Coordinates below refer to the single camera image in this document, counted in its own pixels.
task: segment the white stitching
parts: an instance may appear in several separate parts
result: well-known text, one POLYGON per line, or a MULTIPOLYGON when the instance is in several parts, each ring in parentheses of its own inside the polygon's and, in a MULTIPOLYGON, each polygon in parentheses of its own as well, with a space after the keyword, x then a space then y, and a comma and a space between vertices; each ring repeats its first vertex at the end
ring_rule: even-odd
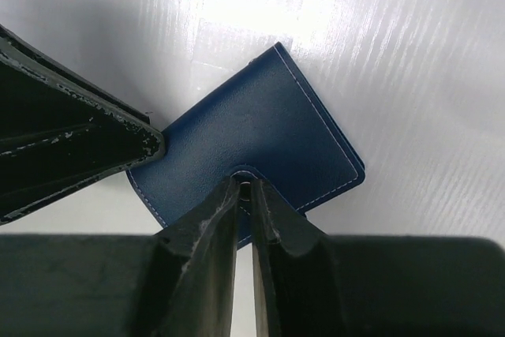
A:
POLYGON ((164 226, 164 227, 168 227, 168 224, 166 223, 165 220, 163 220, 163 218, 161 217, 161 215, 155 210, 155 208, 152 206, 151 203, 149 203, 149 200, 148 198, 144 195, 144 193, 142 192, 142 190, 140 189, 139 185, 137 184, 137 181, 135 181, 135 178, 133 177, 132 173, 131 172, 128 172, 127 173, 128 177, 131 179, 133 185, 135 186, 135 188, 137 189, 137 192, 142 196, 142 198, 144 199, 144 203, 148 206, 149 210, 150 211, 153 211, 155 213, 155 216, 157 216, 156 218, 161 221, 161 224, 164 226))
POLYGON ((251 214, 249 213, 249 211, 248 211, 247 209, 245 209, 244 207, 242 207, 241 205, 239 205, 238 207, 239 207, 242 211, 244 211, 247 215, 249 215, 249 216, 251 215, 251 214))
POLYGON ((243 239, 241 239, 239 242, 237 242, 237 245, 244 242, 245 240, 247 240, 248 238, 250 238, 251 235, 247 236, 247 237, 244 237, 243 239))
POLYGON ((294 73, 291 71, 291 69, 289 68, 289 66, 287 65, 286 61, 284 61, 284 58, 282 58, 282 55, 279 53, 279 51, 277 50, 277 47, 274 45, 274 50, 275 50, 275 53, 277 53, 277 55, 279 56, 279 58, 281 58, 281 61, 282 63, 284 64, 284 66, 286 67, 287 71, 291 74, 291 76, 293 77, 294 81, 296 82, 296 84, 298 85, 298 87, 301 89, 301 92, 303 92, 303 95, 305 95, 305 97, 307 98, 307 100, 309 101, 310 105, 312 106, 312 108, 314 109, 314 111, 317 113, 317 115, 319 116, 319 118, 321 119, 321 121, 323 122, 324 126, 326 127, 327 131, 330 133, 330 136, 333 138, 333 141, 339 146, 340 150, 342 150, 342 153, 343 155, 346 157, 347 161, 349 162, 349 164, 351 165, 351 167, 353 168, 354 170, 354 173, 356 174, 356 177, 351 179, 350 181, 348 181, 347 183, 344 183, 343 185, 340 185, 339 187, 336 187, 335 189, 333 189, 332 191, 329 191, 323 195, 321 195, 320 197, 317 197, 316 199, 314 200, 311 200, 309 201, 308 203, 306 204, 303 204, 302 206, 298 207, 296 210, 299 211, 300 209, 312 204, 312 203, 315 203, 316 201, 318 201, 319 199, 331 194, 331 193, 334 193, 335 191, 337 191, 338 189, 341 189, 342 187, 346 186, 346 185, 349 185, 350 183, 356 181, 358 178, 359 178, 359 174, 357 173, 356 171, 356 168, 354 167, 353 163, 350 161, 349 157, 347 156, 346 152, 344 151, 344 149, 342 149, 342 146, 340 146, 339 142, 337 141, 337 139, 335 138, 335 136, 333 135, 333 133, 331 132, 330 128, 328 127, 328 125, 326 124, 326 122, 324 121, 323 117, 321 116, 321 114, 319 113, 319 111, 317 110, 316 106, 314 106, 314 103, 312 102, 312 100, 309 98, 309 96, 307 95, 307 93, 305 92, 305 90, 303 89, 303 87, 301 86, 300 82, 298 81, 298 79, 296 78, 296 76, 294 75, 294 73))
MULTIPOLYGON (((255 167, 251 166, 251 165, 239 165, 239 166, 249 166, 249 167, 252 167, 253 169, 255 170, 258 170, 256 169, 255 167)), ((252 173, 251 171, 249 170, 239 170, 239 171, 235 171, 231 176, 233 177, 234 175, 237 175, 237 174, 240 174, 240 173, 247 173, 247 174, 251 174, 255 179, 258 179, 258 177, 252 173)))

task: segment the white backdrop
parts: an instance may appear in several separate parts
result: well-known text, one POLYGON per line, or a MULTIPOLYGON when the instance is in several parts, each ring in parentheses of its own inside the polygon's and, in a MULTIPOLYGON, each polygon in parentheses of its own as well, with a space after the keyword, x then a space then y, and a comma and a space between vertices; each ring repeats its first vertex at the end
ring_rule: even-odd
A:
MULTIPOLYGON (((0 24, 160 129, 279 40, 367 165, 311 221, 505 245, 504 0, 0 0, 0 24)), ((158 229, 118 174, 0 232, 158 229)), ((255 335, 251 266, 233 336, 255 335)))

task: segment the blue leather wallet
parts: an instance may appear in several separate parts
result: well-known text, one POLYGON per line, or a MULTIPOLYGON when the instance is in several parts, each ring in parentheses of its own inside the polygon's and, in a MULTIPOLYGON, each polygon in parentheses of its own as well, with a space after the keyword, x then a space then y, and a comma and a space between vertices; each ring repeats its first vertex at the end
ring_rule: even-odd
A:
MULTIPOLYGON (((281 43, 252 60, 163 131, 163 159, 128 172, 164 226, 226 176, 264 178, 300 214, 359 185, 365 165, 281 43)), ((239 245, 249 242, 240 201, 239 245)))

